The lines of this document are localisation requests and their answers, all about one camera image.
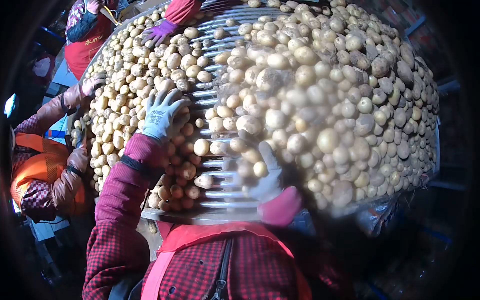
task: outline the metal rack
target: metal rack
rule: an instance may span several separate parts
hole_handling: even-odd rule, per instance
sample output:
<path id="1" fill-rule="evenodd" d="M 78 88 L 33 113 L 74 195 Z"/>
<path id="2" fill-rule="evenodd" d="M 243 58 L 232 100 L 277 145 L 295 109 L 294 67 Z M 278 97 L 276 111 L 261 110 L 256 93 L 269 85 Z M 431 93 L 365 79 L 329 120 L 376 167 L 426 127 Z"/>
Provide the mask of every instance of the metal rack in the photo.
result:
<path id="1" fill-rule="evenodd" d="M 143 12 L 137 17 L 147 15 L 154 9 L 156 8 Z M 273 19 L 279 15 L 288 15 L 287 13 L 281 12 L 280 9 L 275 8 L 262 7 L 253 9 L 245 5 L 231 6 L 231 2 L 228 0 L 207 0 L 202 6 L 202 11 L 213 12 L 214 16 L 212 17 L 212 20 L 200 23 L 196 26 L 199 31 L 199 37 L 191 40 L 191 43 L 196 41 L 202 42 L 206 39 L 211 40 L 213 43 L 210 47 L 202 48 L 203 55 L 208 58 L 213 58 L 219 53 L 230 51 L 235 48 L 236 39 L 243 39 L 238 33 L 239 26 L 225 26 L 226 19 L 234 18 L 239 24 L 252 24 L 263 15 L 271 16 Z M 120 26 L 113 34 L 124 29 L 125 26 L 126 24 Z M 217 40 L 213 38 L 213 32 L 220 26 L 224 27 L 226 37 Z M 102 46 L 98 53 L 101 53 L 104 46 Z M 216 71 L 222 67 L 223 66 L 221 65 L 213 64 L 205 67 L 205 71 L 211 73 L 213 78 L 216 78 Z M 190 109 L 193 119 L 204 119 L 204 112 L 219 102 L 213 82 L 197 84 L 193 88 L 193 92 L 187 94 L 187 96 L 193 101 L 193 105 Z M 205 126 L 196 132 L 197 138 L 205 138 L 209 141 L 215 140 L 228 142 L 233 137 L 238 136 L 236 132 L 223 132 L 218 135 L 217 138 L 211 138 L 212 132 L 208 129 L 208 122 L 208 120 L 204 119 Z M 212 189 L 204 192 L 202 199 L 196 201 L 196 209 L 176 213 L 148 208 L 144 209 L 142 217 L 157 221 L 191 225 L 220 224 L 230 221 L 258 221 L 260 219 L 256 212 L 258 202 L 254 199 L 246 198 L 242 192 L 242 188 L 233 183 L 235 172 L 222 169 L 224 162 L 232 160 L 232 158 L 227 155 L 207 155 L 204 156 L 204 159 L 205 158 L 206 160 L 204 160 L 202 165 L 197 168 L 198 175 L 211 175 L 214 178 L 214 186 Z M 373 199 L 365 199 L 364 201 L 351 203 L 344 208 L 330 208 L 324 212 L 333 218 L 351 215 L 355 212 L 387 202 L 394 197 L 398 197 L 398 195 L 404 191 L 405 190 L 399 191 L 390 196 L 386 195 Z"/>

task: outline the yellow cable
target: yellow cable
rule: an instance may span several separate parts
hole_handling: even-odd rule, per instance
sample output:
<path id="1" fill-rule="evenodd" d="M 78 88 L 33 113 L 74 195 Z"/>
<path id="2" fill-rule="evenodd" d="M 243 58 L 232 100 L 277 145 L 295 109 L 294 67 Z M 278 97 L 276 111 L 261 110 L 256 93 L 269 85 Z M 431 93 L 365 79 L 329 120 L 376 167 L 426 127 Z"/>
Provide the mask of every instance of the yellow cable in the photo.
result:
<path id="1" fill-rule="evenodd" d="M 107 6 L 104 6 L 104 8 L 107 10 L 107 12 L 110 14 L 110 16 L 112 17 L 112 19 L 115 21 L 115 25 L 122 25 L 122 23 L 120 23 L 119 21 L 117 21 L 117 19 L 115 19 L 115 17 L 113 16 L 112 14 L 112 11 L 107 7 Z"/>

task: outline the potato sorting table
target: potato sorting table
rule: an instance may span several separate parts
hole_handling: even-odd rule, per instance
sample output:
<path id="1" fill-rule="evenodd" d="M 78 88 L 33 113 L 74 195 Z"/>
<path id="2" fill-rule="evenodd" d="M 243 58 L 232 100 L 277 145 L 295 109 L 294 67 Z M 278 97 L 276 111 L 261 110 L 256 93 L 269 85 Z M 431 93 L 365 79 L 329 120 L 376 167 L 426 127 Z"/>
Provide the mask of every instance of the potato sorting table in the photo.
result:
<path id="1" fill-rule="evenodd" d="M 159 7 L 169 3 L 170 1 L 166 1 L 159 5 Z M 141 16 L 147 16 L 155 9 L 157 9 L 157 7 L 135 16 L 134 19 L 137 19 Z M 203 55 L 208 57 L 211 61 L 210 64 L 204 68 L 204 70 L 209 72 L 214 80 L 209 83 L 196 84 L 193 89 L 191 89 L 192 92 L 186 94 L 193 102 L 193 105 L 190 107 L 192 116 L 191 120 L 201 118 L 205 122 L 205 126 L 202 129 L 195 129 L 195 133 L 192 137 L 190 137 L 190 139 L 194 141 L 197 138 L 204 138 L 208 141 L 229 142 L 231 138 L 238 136 L 236 132 L 214 134 L 208 129 L 209 121 L 205 120 L 205 111 L 214 107 L 219 102 L 214 82 L 216 78 L 216 71 L 224 67 L 222 65 L 215 64 L 213 62 L 213 58 L 222 52 L 230 51 L 235 48 L 235 40 L 243 39 L 243 36 L 239 35 L 238 33 L 240 24 L 252 24 L 256 22 L 260 16 L 264 15 L 275 19 L 279 15 L 291 14 L 282 12 L 277 8 L 249 8 L 246 5 L 232 6 L 232 2 L 228 0 L 207 0 L 202 5 L 202 11 L 205 13 L 212 12 L 214 16 L 210 17 L 211 20 L 209 21 L 193 25 L 198 29 L 199 36 L 192 39 L 189 44 L 191 45 L 197 41 L 202 42 L 206 39 L 212 41 L 212 45 L 210 47 L 203 47 L 202 52 Z M 226 26 L 225 21 L 229 18 L 234 18 L 238 25 L 230 27 Z M 126 26 L 126 22 L 123 22 L 123 25 L 117 27 L 112 35 L 116 35 L 119 31 L 125 29 Z M 226 36 L 220 40 L 214 39 L 213 36 L 215 29 L 219 27 L 223 27 L 226 32 Z M 98 55 L 102 53 L 102 49 L 109 42 L 110 38 L 100 48 L 99 52 L 93 58 L 91 64 L 96 61 Z M 79 110 L 77 114 L 69 118 L 69 128 L 72 127 L 73 122 L 79 119 L 82 114 L 83 111 Z M 437 137 L 436 142 L 438 144 L 438 126 L 435 128 L 435 135 Z M 438 162 L 440 157 L 438 146 L 436 151 Z M 184 210 L 181 212 L 165 212 L 160 209 L 145 208 L 142 212 L 142 217 L 151 220 L 191 225 L 219 224 L 229 221 L 258 221 L 259 217 L 256 213 L 258 202 L 254 199 L 245 198 L 242 188 L 233 183 L 232 178 L 235 174 L 235 171 L 230 171 L 229 169 L 223 167 L 234 160 L 234 158 L 231 158 L 227 155 L 208 154 L 203 157 L 202 164 L 197 167 L 197 175 L 211 175 L 214 178 L 214 185 L 211 189 L 203 191 L 202 197 L 195 201 L 194 209 Z M 437 163 L 434 169 L 425 176 L 425 181 L 423 183 L 427 184 L 429 180 L 436 176 L 438 170 L 439 164 Z M 407 191 L 410 190 L 413 190 L 413 186 L 410 186 L 407 189 Z M 381 203 L 385 203 L 391 199 L 396 199 L 401 193 L 404 192 L 406 192 L 406 190 L 400 190 L 392 195 L 377 196 L 369 199 L 363 199 L 358 202 L 353 201 L 343 208 L 329 207 L 322 211 L 322 213 L 326 213 L 333 218 L 350 215 L 355 212 L 374 207 Z"/>

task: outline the black wrist strap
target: black wrist strap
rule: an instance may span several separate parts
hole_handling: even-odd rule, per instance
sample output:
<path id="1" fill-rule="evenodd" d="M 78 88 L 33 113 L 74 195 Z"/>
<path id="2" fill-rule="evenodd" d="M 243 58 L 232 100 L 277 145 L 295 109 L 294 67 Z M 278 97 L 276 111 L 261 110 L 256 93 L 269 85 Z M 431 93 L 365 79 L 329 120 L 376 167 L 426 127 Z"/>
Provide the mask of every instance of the black wrist strap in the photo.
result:
<path id="1" fill-rule="evenodd" d="M 67 114 L 67 116 L 73 115 L 75 112 L 77 112 L 77 108 L 68 109 L 68 107 L 65 105 L 65 98 L 63 97 L 63 93 L 60 95 L 60 103 L 63 113 Z"/>
<path id="2" fill-rule="evenodd" d="M 68 166 L 67 171 L 70 172 L 70 173 L 77 174 L 78 176 L 83 175 L 82 172 L 79 169 L 75 168 L 74 166 Z"/>
<path id="3" fill-rule="evenodd" d="M 148 189 L 150 190 L 154 189 L 156 183 L 160 180 L 160 177 L 165 173 L 163 168 L 151 169 L 125 154 L 122 155 L 120 161 L 128 167 L 137 170 L 142 177 L 149 180 L 150 184 L 148 185 Z"/>

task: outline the zipper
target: zipper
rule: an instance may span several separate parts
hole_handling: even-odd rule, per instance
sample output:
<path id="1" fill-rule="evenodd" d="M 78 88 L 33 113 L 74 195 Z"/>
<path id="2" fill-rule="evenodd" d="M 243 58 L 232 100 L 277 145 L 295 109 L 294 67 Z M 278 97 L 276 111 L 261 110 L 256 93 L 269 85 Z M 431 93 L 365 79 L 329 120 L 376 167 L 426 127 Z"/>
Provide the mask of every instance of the zipper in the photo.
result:
<path id="1" fill-rule="evenodd" d="M 222 291 L 227 285 L 227 272 L 228 272 L 228 262 L 230 260 L 230 253 L 232 252 L 233 240 L 228 240 L 227 245 L 225 246 L 225 252 L 223 253 L 222 267 L 220 269 L 220 277 L 216 281 L 216 291 L 211 300 L 223 300 L 221 298 Z"/>

